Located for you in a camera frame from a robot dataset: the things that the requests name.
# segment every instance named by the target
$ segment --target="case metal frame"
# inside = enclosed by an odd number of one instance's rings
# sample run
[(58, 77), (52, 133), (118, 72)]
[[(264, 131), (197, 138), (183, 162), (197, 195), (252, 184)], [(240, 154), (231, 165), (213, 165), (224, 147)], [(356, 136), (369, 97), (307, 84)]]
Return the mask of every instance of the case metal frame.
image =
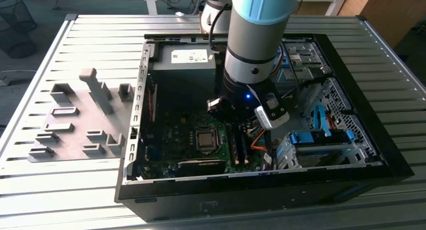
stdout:
[[(362, 124), (368, 139), (385, 164), (353, 169), (321, 168), (304, 172), (288, 171), (283, 174), (279, 171), (269, 171), (261, 175), (257, 173), (237, 178), (204, 177), (193, 181), (180, 181), (180, 179), (144, 180), (144, 183), (140, 183), (128, 180), (127, 175), (133, 169), (132, 163), (140, 148), (143, 148), (139, 127), (149, 58), (156, 54), (155, 43), (159, 41), (168, 44), (207, 43), (208, 39), (204, 34), (147, 35), (135, 92), (128, 146), (122, 154), (116, 187), (116, 201), (124, 203), (145, 221), (335, 204), (349, 200), (373, 188), (397, 183), (413, 176), (413, 171), (328, 36), (323, 34), (285, 34), (284, 37), (309, 37), (316, 41), (333, 69), (353, 114)], [(225, 35), (216, 35), (215, 38), (219, 41), (227, 40)]]

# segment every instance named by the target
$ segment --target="black cable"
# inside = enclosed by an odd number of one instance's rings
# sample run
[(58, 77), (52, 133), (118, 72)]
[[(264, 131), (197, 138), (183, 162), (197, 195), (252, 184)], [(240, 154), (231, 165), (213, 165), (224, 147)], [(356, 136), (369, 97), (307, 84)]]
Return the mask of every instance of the black cable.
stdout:
[(300, 0), (300, 5), (299, 5), (299, 8), (297, 8), (297, 11), (296, 11), (296, 14), (300, 12), (300, 9), (301, 9), (301, 4), (304, 3), (304, 0)]
[(292, 74), (293, 74), (293, 77), (295, 77), (295, 81), (296, 81), (296, 97), (300, 95), (300, 88), (301, 88), (301, 85), (300, 85), (300, 79), (299, 79), (299, 76), (296, 75), (296, 71), (295, 71), (295, 66), (293, 66), (293, 62), (292, 62), (292, 59), (291, 59), (291, 53), (289, 53), (289, 50), (288, 48), (285, 47), (285, 43), (281, 42), (283, 44), (283, 48), (285, 50), (285, 55), (287, 55), (287, 60), (288, 60), (288, 65), (291, 67), (291, 71), (292, 71)]
[[(185, 13), (185, 11), (183, 10), (183, 9), (180, 9), (180, 8), (177, 8), (176, 6), (173, 6), (173, 5), (171, 5), (171, 3), (169, 3), (169, 1), (171, 0), (163, 0), (163, 2), (168, 5), (168, 8), (169, 9), (176, 9), (177, 11), (180, 11), (180, 12), (183, 12), (184, 14), (191, 14), (191, 13)], [(191, 6), (195, 4), (195, 1), (192, 0), (191, 1), (191, 3), (189, 3), (189, 5), (188, 5), (188, 7), (187, 7), (187, 9), (191, 11)]]
[(220, 9), (219, 14), (216, 15), (215, 20), (213, 20), (212, 25), (211, 25), (211, 31), (208, 33), (208, 35), (209, 35), (208, 36), (208, 43), (211, 45), (211, 49), (212, 50), (215, 50), (215, 46), (213, 46), (213, 30), (215, 30), (215, 26), (216, 26), (216, 23), (217, 23), (217, 21), (220, 19), (221, 14), (224, 13), (227, 7), (228, 7), (228, 4), (225, 4), (223, 6), (223, 8)]

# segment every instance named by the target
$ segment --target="gray block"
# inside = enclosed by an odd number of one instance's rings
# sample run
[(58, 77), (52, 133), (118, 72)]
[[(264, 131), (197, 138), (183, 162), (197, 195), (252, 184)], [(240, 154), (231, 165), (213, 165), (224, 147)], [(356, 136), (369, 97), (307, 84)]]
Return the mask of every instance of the gray block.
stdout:
[(80, 73), (80, 80), (84, 81), (91, 89), (92, 98), (96, 100), (100, 109), (103, 110), (104, 114), (114, 113), (114, 107), (110, 103), (110, 95), (106, 94), (106, 85), (102, 86), (99, 80), (96, 79), (98, 71), (95, 68), (92, 69), (83, 69)]
[(42, 144), (58, 143), (60, 141), (60, 137), (54, 132), (51, 132), (51, 133), (40, 133), (40, 134), (36, 135), (35, 139)]
[(62, 117), (62, 116), (75, 116), (79, 115), (80, 111), (78, 107), (60, 107), (55, 108), (51, 112), (51, 115), (55, 117)]
[(67, 83), (55, 84), (51, 90), (51, 96), (56, 103), (71, 103), (68, 95), (75, 91)]
[(34, 147), (30, 151), (30, 155), (34, 158), (51, 158), (55, 154), (54, 149), (47, 146)]
[(88, 144), (83, 145), (83, 152), (88, 156), (98, 156), (106, 154), (106, 149), (102, 144)]
[(86, 136), (91, 141), (103, 141), (107, 139), (104, 130), (88, 130)]
[(110, 147), (110, 150), (114, 154), (120, 155), (122, 149), (125, 146), (127, 139), (123, 136), (123, 134), (119, 135), (119, 141), (115, 140), (114, 136), (108, 134), (107, 137), (107, 147)]
[(104, 82), (100, 82), (100, 88), (107, 96), (107, 99), (112, 100), (114, 99), (112, 92), (110, 91), (108, 86)]
[(120, 84), (119, 96), (120, 96), (122, 102), (133, 101), (135, 92), (131, 84)]
[(11, 80), (7, 76), (0, 76), (0, 86), (8, 86), (10, 82)]
[(62, 124), (46, 124), (44, 131), (47, 132), (72, 132), (75, 130), (75, 126), (72, 123), (62, 123)]

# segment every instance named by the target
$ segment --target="power supply label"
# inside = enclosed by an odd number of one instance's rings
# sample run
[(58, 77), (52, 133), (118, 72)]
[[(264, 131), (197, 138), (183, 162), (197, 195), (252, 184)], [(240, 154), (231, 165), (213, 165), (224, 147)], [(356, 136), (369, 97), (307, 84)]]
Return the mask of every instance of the power supply label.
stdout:
[(208, 61), (207, 49), (180, 49), (172, 51), (172, 64), (207, 63)]

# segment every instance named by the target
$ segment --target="white desk leg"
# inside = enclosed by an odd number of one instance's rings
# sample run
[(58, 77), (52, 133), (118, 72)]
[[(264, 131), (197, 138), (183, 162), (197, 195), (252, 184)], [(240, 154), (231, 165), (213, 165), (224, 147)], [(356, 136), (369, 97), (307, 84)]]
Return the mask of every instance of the white desk leg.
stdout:
[(157, 12), (157, 0), (145, 0), (148, 6), (148, 14), (149, 15), (159, 15)]
[(337, 15), (340, 13), (344, 3), (345, 0), (335, 0), (327, 10), (325, 15)]

